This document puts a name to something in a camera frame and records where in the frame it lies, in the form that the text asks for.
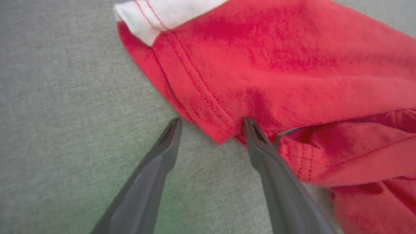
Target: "gray surface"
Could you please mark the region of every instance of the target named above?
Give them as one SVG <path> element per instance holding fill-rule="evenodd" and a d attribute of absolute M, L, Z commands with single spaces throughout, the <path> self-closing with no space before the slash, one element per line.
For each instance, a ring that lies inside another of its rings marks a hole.
<path fill-rule="evenodd" d="M 341 1 L 416 35 L 416 2 Z M 177 113 L 116 34 L 112 0 L 2 1 L 0 233 L 88 233 Z M 326 191 L 310 187 L 330 213 Z M 270 233 L 234 140 L 184 124 L 156 233 Z"/>

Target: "white trim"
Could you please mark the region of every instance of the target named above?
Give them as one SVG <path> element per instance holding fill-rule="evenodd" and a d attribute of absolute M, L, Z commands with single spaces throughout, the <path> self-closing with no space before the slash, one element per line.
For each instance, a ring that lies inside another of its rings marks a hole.
<path fill-rule="evenodd" d="M 137 2 L 130 1 L 116 4 L 113 10 L 117 21 L 124 21 L 133 35 L 142 40 L 146 45 L 152 46 L 161 32 L 174 29 L 193 18 L 207 13 L 226 1 L 137 0 Z"/>

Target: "folded fabric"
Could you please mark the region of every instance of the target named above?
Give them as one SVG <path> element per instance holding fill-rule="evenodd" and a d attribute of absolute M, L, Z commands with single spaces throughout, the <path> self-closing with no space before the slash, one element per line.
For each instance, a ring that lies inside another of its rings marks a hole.
<path fill-rule="evenodd" d="M 416 39 L 330 0 L 114 7 L 156 88 L 217 143 L 253 117 L 346 234 L 416 233 Z"/>

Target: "gray fabric surface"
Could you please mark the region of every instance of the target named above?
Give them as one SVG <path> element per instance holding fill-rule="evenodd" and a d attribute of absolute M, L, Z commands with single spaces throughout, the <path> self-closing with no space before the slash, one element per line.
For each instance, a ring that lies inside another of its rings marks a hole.
<path fill-rule="evenodd" d="M 2 234 L 88 233 L 177 116 L 121 45 L 114 3 L 2 1 Z M 416 35 L 415 1 L 341 3 Z M 330 216 L 326 190 L 308 189 Z M 185 123 L 156 233 L 270 232 L 245 149 Z"/>

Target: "red garment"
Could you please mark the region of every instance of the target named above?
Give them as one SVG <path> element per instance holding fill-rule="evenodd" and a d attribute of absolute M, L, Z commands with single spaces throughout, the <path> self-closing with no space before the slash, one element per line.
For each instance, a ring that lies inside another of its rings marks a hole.
<path fill-rule="evenodd" d="M 230 0 L 151 47 L 118 28 L 217 143 L 243 141 L 244 116 L 270 139 L 307 126 L 279 151 L 300 180 L 330 188 L 346 234 L 416 233 L 415 39 L 328 0 Z"/>

